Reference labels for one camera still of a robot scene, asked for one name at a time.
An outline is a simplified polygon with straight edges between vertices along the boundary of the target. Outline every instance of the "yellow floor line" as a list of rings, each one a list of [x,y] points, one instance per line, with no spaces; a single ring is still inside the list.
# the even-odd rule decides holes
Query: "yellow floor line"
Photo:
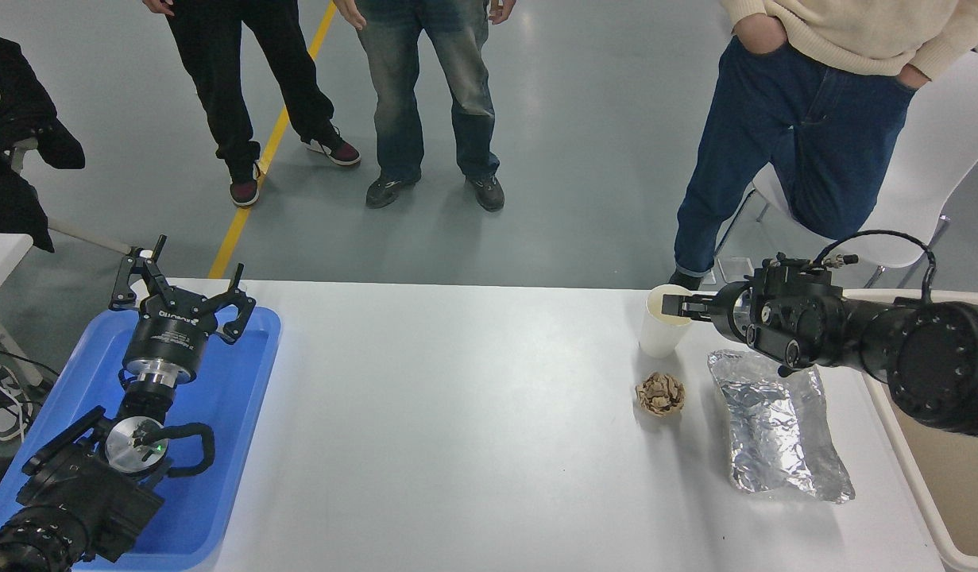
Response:
[[[330,29],[330,22],[333,21],[333,16],[336,13],[336,7],[333,5],[333,2],[330,2],[330,5],[326,8],[326,15],[323,16],[323,21],[320,22],[319,29],[315,31],[315,36],[311,39],[310,46],[308,46],[308,55],[312,59],[315,59],[319,54],[319,48],[323,46],[323,40],[326,39],[326,32]],[[285,107],[280,110],[280,117],[278,117],[273,131],[270,133],[270,138],[266,142],[266,148],[263,148],[262,156],[259,158],[260,191],[262,191],[263,183],[266,181],[266,173],[270,170],[270,163],[277,153],[280,142],[284,138],[284,131],[288,130],[288,121],[288,108]],[[249,213],[252,213],[252,209],[235,210],[234,218],[231,220],[230,227],[227,228],[227,234],[224,235],[223,242],[220,243],[220,250],[217,250],[217,257],[213,260],[210,272],[206,275],[207,278],[223,277],[224,271],[227,270],[227,265],[230,264],[231,254],[234,254],[234,247],[238,246],[238,239],[242,237],[242,229],[245,228],[245,222],[249,220]]]

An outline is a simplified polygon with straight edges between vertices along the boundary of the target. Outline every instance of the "white paper cup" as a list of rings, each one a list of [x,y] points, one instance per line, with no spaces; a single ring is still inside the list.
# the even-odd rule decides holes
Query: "white paper cup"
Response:
[[[647,294],[644,323],[640,327],[640,348],[645,354],[660,359],[676,350],[693,321],[678,315],[662,314],[662,299],[666,294],[689,296],[692,293],[682,286],[663,284]]]

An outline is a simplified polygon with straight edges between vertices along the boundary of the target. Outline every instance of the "aluminum foil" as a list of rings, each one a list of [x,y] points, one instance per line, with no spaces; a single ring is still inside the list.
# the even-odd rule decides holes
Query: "aluminum foil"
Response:
[[[733,484],[750,493],[793,485],[838,504],[855,499],[815,367],[780,377],[778,363],[733,350],[711,352],[707,365],[728,405]]]

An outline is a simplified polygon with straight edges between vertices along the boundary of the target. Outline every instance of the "sneaker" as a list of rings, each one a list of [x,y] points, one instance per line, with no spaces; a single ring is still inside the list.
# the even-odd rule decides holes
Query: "sneaker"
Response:
[[[231,200],[236,207],[250,207],[259,200],[259,165],[228,165],[231,174]]]
[[[704,276],[690,276],[688,274],[682,274],[680,271],[673,272],[673,275],[669,276],[669,284],[675,284],[677,286],[682,286],[687,290],[696,290],[700,288],[700,283],[704,280]]]
[[[408,180],[395,180],[380,174],[379,178],[369,185],[369,192],[365,193],[365,206],[369,207],[369,209],[382,209],[382,207],[386,207],[390,203],[393,203],[394,200],[397,200],[397,196],[400,195],[400,189],[416,184],[420,178],[422,178],[422,175]]]
[[[351,165],[358,165],[361,162],[361,154],[358,153],[358,150],[349,142],[340,138],[340,129],[333,127],[333,124],[329,123],[329,121],[321,129],[318,138],[315,138],[315,140],[303,138],[301,142],[304,143],[308,151],[322,153],[334,165],[350,167]]]
[[[482,178],[467,177],[467,184],[473,186],[474,196],[478,199],[478,205],[481,205],[482,209],[489,211],[489,213],[495,213],[495,211],[502,209],[503,203],[506,202],[506,196],[503,196],[503,185],[499,184],[496,175]]]

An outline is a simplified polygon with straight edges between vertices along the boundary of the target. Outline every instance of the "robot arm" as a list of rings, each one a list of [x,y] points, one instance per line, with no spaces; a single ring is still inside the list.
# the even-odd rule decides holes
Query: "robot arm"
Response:
[[[933,303],[932,254],[929,260],[920,300],[850,300],[827,268],[856,257],[780,253],[714,296],[664,297],[663,312],[713,323],[722,336],[775,359],[782,376],[812,365],[862,370],[887,384],[918,423],[978,435],[978,305]]]
[[[156,261],[134,249],[122,258],[110,309],[135,309],[132,276],[146,284],[139,322],[118,379],[125,395],[113,419],[97,406],[43,446],[23,467],[29,475],[16,501],[23,509],[0,528],[0,572],[64,572],[94,557],[118,560],[132,550],[163,497],[153,492],[165,477],[191,477],[213,463],[212,428],[204,423],[165,427],[176,386],[195,379],[212,334],[234,344],[256,301],[238,288],[242,265],[224,293],[212,298],[170,286]],[[238,308],[218,328],[216,311]],[[202,439],[203,458],[172,467],[170,439]]]

